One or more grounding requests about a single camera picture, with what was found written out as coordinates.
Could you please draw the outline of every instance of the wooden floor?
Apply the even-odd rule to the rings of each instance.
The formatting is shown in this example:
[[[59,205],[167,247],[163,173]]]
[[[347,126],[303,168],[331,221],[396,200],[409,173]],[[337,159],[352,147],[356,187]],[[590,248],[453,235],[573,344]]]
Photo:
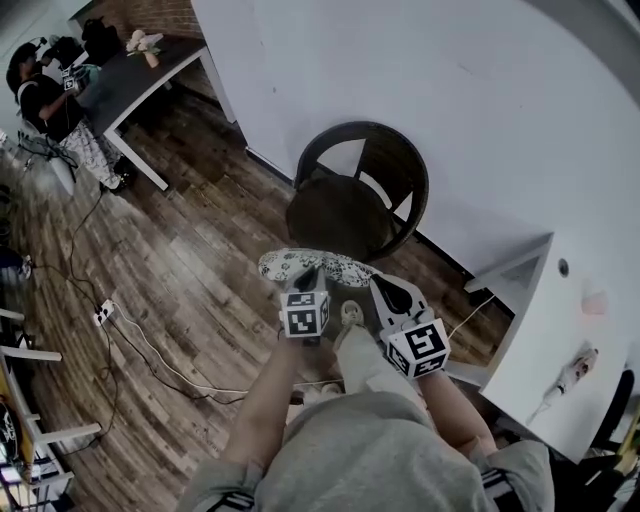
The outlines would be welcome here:
[[[246,389],[279,327],[279,288],[258,275],[256,262],[292,245],[284,222],[292,190],[245,156],[242,137],[213,107],[188,97],[161,103],[147,109],[147,127],[132,127],[127,139],[171,188],[161,192],[141,175],[132,190],[106,194],[76,237],[75,272],[95,283],[98,300],[119,303],[189,378]],[[68,275],[71,236],[99,197],[96,181],[81,170],[69,198],[40,168],[15,186],[22,191],[15,248]],[[449,330],[473,310],[464,277],[415,239],[377,266],[418,285]],[[223,447],[238,404],[193,401],[162,385],[113,326],[105,333],[93,325],[90,302],[52,269],[35,270],[17,299],[38,348],[64,354],[60,363],[33,365],[34,400],[48,429],[109,425],[115,386],[104,371],[107,335],[111,340],[113,426],[99,443],[64,457],[76,474],[70,494],[79,509],[173,510],[199,461]],[[162,368],[135,327],[114,318],[160,378],[199,395]],[[486,363],[508,324],[489,304],[455,335],[454,358]],[[330,355],[307,360],[301,381],[332,375]]]

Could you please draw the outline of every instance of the power outlet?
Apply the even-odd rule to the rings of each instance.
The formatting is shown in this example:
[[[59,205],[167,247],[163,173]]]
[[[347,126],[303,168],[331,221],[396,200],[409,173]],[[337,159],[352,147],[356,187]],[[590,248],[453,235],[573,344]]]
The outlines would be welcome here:
[[[96,324],[96,327],[100,327],[107,321],[107,318],[109,318],[114,311],[115,307],[113,305],[113,301],[111,299],[105,300],[104,304],[100,308],[100,312],[93,315],[93,323]]]

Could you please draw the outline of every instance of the black table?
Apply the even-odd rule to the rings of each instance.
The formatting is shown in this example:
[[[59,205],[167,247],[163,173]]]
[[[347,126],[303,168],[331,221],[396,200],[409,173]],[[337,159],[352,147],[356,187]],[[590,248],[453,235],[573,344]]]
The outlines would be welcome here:
[[[366,183],[330,175],[305,181],[287,209],[289,236],[301,247],[366,261],[387,241],[391,216]]]
[[[160,65],[151,68],[144,55],[121,52],[103,67],[98,80],[87,87],[78,102],[85,109],[96,135],[104,135],[151,181],[165,190],[167,183],[118,135],[116,129],[145,99],[176,73],[197,59],[214,83],[219,82],[204,41],[165,36],[157,43]]]

